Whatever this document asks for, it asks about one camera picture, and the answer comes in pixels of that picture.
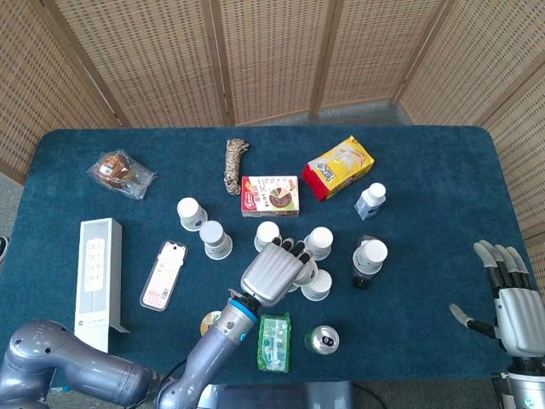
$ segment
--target gray robotic arm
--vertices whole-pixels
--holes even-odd
[[[244,294],[232,291],[221,317],[188,355],[179,380],[161,383],[155,371],[93,349],[53,321],[23,325],[0,368],[0,409],[48,409],[45,398],[57,368],[74,389],[120,406],[157,398],[158,409],[196,408],[203,389],[257,322],[257,309],[284,298],[310,259],[303,251],[304,244],[291,239],[265,247],[243,274]]]
[[[513,357],[506,378],[520,409],[545,409],[545,306],[531,288],[528,270],[513,248],[484,240],[473,248],[483,262],[496,307],[496,326],[474,320],[455,304],[450,311],[462,325],[499,341]]]

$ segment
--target white box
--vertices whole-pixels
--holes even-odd
[[[121,225],[115,220],[82,222],[79,231],[74,334],[108,352],[109,327],[120,332]]]

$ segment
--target food box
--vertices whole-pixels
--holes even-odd
[[[353,136],[307,163],[303,180],[318,200],[329,199],[366,174],[375,160]]]
[[[243,176],[242,216],[297,216],[297,176]]]

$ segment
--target plastic water bottle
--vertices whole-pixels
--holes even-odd
[[[361,193],[354,209],[358,212],[361,220],[369,219],[376,214],[385,201],[386,188],[381,183],[373,183]]]

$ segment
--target green package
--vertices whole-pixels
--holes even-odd
[[[287,372],[290,369],[291,321],[284,315],[262,315],[257,345],[257,367],[262,371]]]

